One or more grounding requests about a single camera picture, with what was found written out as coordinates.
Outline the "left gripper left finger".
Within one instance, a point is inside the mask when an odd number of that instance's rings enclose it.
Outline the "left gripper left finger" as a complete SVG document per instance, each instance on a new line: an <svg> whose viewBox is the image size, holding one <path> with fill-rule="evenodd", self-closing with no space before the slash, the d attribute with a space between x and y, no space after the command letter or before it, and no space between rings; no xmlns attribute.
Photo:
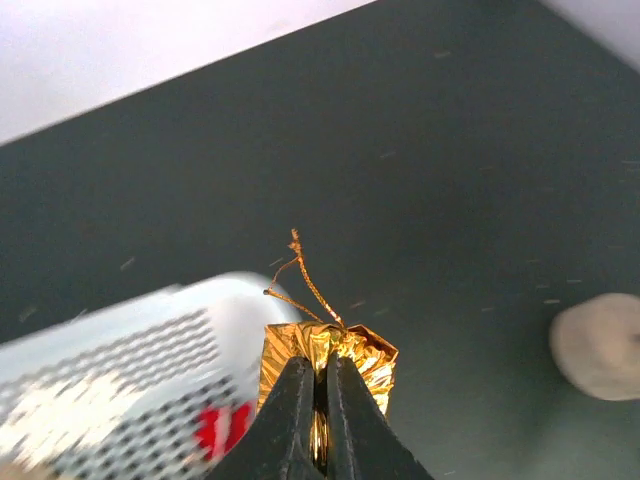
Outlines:
<svg viewBox="0 0 640 480"><path fill-rule="evenodd" d="M248 432L207 475L209 479L314 479L310 431L314 371L302 357L282 370Z"/></svg>

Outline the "gold foil gift box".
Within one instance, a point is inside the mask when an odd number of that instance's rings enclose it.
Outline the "gold foil gift box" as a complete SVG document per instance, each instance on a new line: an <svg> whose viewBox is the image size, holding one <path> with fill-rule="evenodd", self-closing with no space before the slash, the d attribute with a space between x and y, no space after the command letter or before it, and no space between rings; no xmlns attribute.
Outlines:
<svg viewBox="0 0 640 480"><path fill-rule="evenodd" d="M312 282L305 265L298 231L293 229L291 235L289 248L295 253L295 257L279 270L284 271L297 265L306 285L332 320L322 320L299 302L277 292L275 286L278 277L273 277L264 293L299 309L309 319L298 323L269 324L265 327L256 409L262 409L290 359L301 357L308 360L314 372L314 385L319 387L325 383L330 356L336 355L354 362L379 411L387 418L391 392L395 386L398 349L362 324L351 327L345 325Z"/></svg>

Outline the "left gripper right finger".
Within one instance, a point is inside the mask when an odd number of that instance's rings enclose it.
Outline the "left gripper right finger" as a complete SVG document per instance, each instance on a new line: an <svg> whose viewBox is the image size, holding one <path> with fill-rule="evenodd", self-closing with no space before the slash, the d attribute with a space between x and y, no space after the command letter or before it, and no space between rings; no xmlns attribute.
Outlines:
<svg viewBox="0 0 640 480"><path fill-rule="evenodd" d="M333 354L326 381L330 479L432 479L391 430L351 359Z"/></svg>

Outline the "white plastic basket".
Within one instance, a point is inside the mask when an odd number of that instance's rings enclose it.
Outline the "white plastic basket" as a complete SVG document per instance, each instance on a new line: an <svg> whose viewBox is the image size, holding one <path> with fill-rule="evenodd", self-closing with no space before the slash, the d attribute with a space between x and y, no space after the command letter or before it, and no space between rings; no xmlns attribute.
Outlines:
<svg viewBox="0 0 640 480"><path fill-rule="evenodd" d="M300 320L228 273L172 286L1 347L5 479L202 479L208 407L258 396L264 329Z"/></svg>

